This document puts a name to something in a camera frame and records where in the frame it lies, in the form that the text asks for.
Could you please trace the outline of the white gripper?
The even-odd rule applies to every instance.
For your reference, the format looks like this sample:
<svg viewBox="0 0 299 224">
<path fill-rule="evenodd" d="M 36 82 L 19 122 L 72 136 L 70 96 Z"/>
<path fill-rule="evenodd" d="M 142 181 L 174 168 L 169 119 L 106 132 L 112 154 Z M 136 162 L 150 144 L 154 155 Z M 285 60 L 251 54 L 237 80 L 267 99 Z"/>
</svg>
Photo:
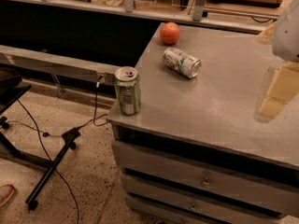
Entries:
<svg viewBox="0 0 299 224">
<path fill-rule="evenodd" d="M 278 17 L 255 38 L 254 42 L 271 45 L 273 53 L 285 61 L 269 68 L 253 117 L 267 123 L 275 119 L 299 93 L 299 0 L 292 0 Z"/>
</svg>

